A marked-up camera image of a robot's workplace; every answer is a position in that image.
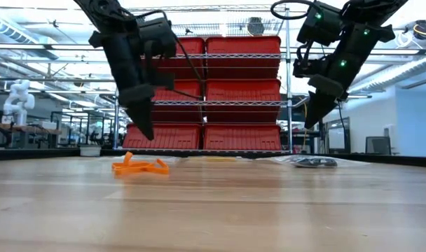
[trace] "desk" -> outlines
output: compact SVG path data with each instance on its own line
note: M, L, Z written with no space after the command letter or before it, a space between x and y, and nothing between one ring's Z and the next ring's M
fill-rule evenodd
M0 123L0 128L4 130L11 130L11 125ZM13 143L13 147L19 148L28 148L29 145L29 135L30 134L48 134L49 146L56 147L57 145L57 136L62 132L58 129L39 129L38 127L32 126L18 126L14 125L12 127L12 132L20 134L19 142Z
M115 161L0 162L0 251L426 252L426 168L185 161L122 181Z

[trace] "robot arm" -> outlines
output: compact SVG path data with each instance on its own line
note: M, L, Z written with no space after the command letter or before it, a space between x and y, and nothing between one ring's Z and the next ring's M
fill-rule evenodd
M3 123L12 123L13 114L17 114L17 125L26 125L27 109L33 109L35 105L34 95L28 93L29 80L16 80L11 85L11 92L3 105Z
M118 87L118 101L148 139L153 139L151 109L155 86L174 89L174 76L159 73L152 67L152 57L176 55L177 37L171 22L162 11L134 16L117 0L74 0L92 21L95 31L89 43L103 47ZM144 22L155 13L163 17Z
M293 74L310 78L308 84L316 88L310 92L305 128L313 127L336 107L336 100L348 98L347 89L359 73L377 42L395 39L392 25L381 27L408 0L350 0L342 9L321 1L287 0L274 3L271 12L284 20L306 18L297 41L303 43L294 61ZM308 12L298 17L284 17L274 10L278 4L309 5ZM336 50L320 59L308 59L313 43L329 46L340 41Z

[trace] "chair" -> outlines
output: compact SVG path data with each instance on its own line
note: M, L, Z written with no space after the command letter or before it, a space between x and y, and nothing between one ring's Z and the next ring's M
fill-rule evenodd
M390 137L368 136L366 137L366 154L391 155Z

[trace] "orange toy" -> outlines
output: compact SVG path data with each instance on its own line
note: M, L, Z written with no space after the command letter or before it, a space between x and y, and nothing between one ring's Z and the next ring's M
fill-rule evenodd
M138 172L152 172L156 174L169 174L170 168L162 160L157 159L156 162L140 162L140 161L131 161L133 154L130 152L126 153L124 157L124 162L122 163L113 163L112 170L116 176L133 174Z

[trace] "wall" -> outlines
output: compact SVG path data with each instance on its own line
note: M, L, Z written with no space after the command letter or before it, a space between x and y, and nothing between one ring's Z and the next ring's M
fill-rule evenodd
M401 154L426 157L426 92L397 89L396 104Z
M0 95L0 110L3 110L3 104L8 96ZM62 111L62 105L51 99L39 99L36 96L36 104L34 109L28 110L29 116L37 116L50 120L51 111Z
M366 151L366 137L384 136L384 128L397 124L395 88L386 92L374 93L371 99L354 99L344 104L342 117L350 118L350 142L352 153ZM339 119L339 111L334 110L324 117L324 123ZM390 132L392 152L397 149L397 130Z

